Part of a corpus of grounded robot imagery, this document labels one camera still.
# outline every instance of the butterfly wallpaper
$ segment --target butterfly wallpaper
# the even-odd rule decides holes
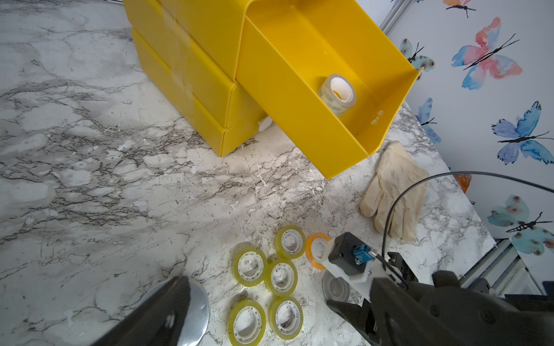
[[[433,99],[428,98],[425,103],[419,107],[419,112],[417,114],[417,120],[419,123],[423,126],[423,129],[427,133],[427,136],[431,139],[431,142],[433,143],[440,143],[442,139],[440,139],[439,135],[433,131],[433,129],[429,126],[429,124],[436,124],[436,122],[432,122],[435,118],[431,117],[431,108],[433,107]]]
[[[511,138],[510,140],[499,141],[499,143],[507,143],[498,152],[498,159],[504,161],[504,164],[514,163],[519,156],[519,152],[525,158],[531,157],[544,164],[554,163],[554,156],[541,143],[534,141],[539,140],[554,140],[554,138],[543,137],[549,131],[537,136],[531,136],[541,116],[541,104],[536,101],[531,108],[525,112],[522,117],[516,118],[517,126],[506,119],[501,119],[498,123],[492,125],[493,133],[497,136]]]
[[[435,62],[431,58],[428,58],[423,55],[418,55],[423,48],[424,47],[420,48],[418,43],[414,51],[412,43],[407,38],[403,39],[402,42],[400,43],[400,52],[404,54],[404,56],[406,57],[406,59],[408,59],[408,61],[412,64],[412,66],[414,66],[418,71],[423,69],[429,72],[435,68]]]
[[[554,187],[552,13],[554,1],[422,1],[387,33],[426,71],[406,103],[452,171]],[[511,240],[537,282],[554,281],[554,195],[498,178],[455,178],[489,233]]]
[[[496,206],[487,219],[493,225],[510,228],[506,232],[514,233],[511,242],[517,251],[540,256],[546,247],[554,252],[554,234],[537,226],[552,221],[539,221],[542,212],[529,221],[529,208],[519,196],[509,196],[505,205]]]
[[[470,2],[471,0],[443,0],[443,3],[445,5],[448,5],[450,7],[447,7],[447,9],[451,8],[459,8],[465,11],[465,16],[469,18],[468,11],[477,11],[475,8],[469,8],[465,4]]]
[[[464,70],[470,69],[461,86],[469,90],[481,89],[485,82],[487,73],[495,79],[504,79],[508,76],[517,76],[523,70],[512,59],[497,54],[501,49],[512,45],[519,40],[510,43],[512,37],[498,48],[496,42],[500,35],[500,18],[496,17],[493,22],[483,28],[475,36],[475,41],[479,45],[465,45],[460,51],[452,57],[452,66],[466,66]]]

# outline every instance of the glove finger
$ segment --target glove finger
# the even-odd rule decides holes
[[[363,196],[360,202],[360,212],[363,216],[374,216],[381,199],[383,191],[379,187],[379,177],[375,176],[371,181],[370,187],[367,188],[366,195]]]
[[[387,221],[388,211],[391,208],[392,202],[394,202],[392,200],[392,197],[386,193],[383,193],[383,198],[379,203],[379,208],[377,209],[377,216],[375,216],[375,220],[374,220],[375,228],[381,234],[383,233],[384,224]]]
[[[416,241],[417,221],[416,212],[413,209],[406,208],[404,210],[402,240],[407,242]]]
[[[392,238],[400,238],[403,234],[403,219],[404,219],[404,211],[401,208],[401,206],[397,205],[394,208],[394,214],[392,215],[392,224],[391,224],[391,230],[389,234]]]

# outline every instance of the open drawer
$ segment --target open drawer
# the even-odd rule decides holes
[[[357,94],[341,117],[317,94],[331,74]],[[326,178],[379,150],[418,74],[355,1],[260,0],[247,9],[237,81]]]

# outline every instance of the tape roll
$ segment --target tape roll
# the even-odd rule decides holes
[[[265,313],[252,299],[240,301],[229,314],[227,332],[233,346],[256,346],[265,333]]]
[[[253,246],[246,246],[233,257],[233,276],[239,284],[253,287],[261,283],[268,269],[268,259]]]
[[[275,334],[283,340],[292,340],[302,330],[304,314],[296,299],[280,297],[269,307],[268,320]]]
[[[277,232],[274,246],[280,257],[297,259],[306,250],[306,236],[298,226],[285,226]]]
[[[265,275],[265,286],[269,292],[278,297],[290,295],[298,283],[298,272],[288,259],[276,259],[268,266]]]
[[[356,104],[356,90],[346,78],[332,74],[319,88],[319,98],[336,116],[341,116]]]
[[[306,257],[312,267],[321,270],[325,269],[321,264],[321,258],[329,241],[331,241],[331,238],[323,233],[316,233],[307,239]]]
[[[321,280],[321,290],[325,300],[346,302],[350,298],[350,285],[342,277],[334,277],[326,271]]]

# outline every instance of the work glove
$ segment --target work glove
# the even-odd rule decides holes
[[[408,187],[427,178],[429,173],[417,165],[398,141],[394,141],[384,151],[377,172],[360,203],[364,216],[373,216],[375,228],[383,233],[388,212],[392,203]],[[390,236],[408,242],[416,240],[416,227],[421,207],[425,201],[427,183],[408,192],[396,205],[392,216]]]

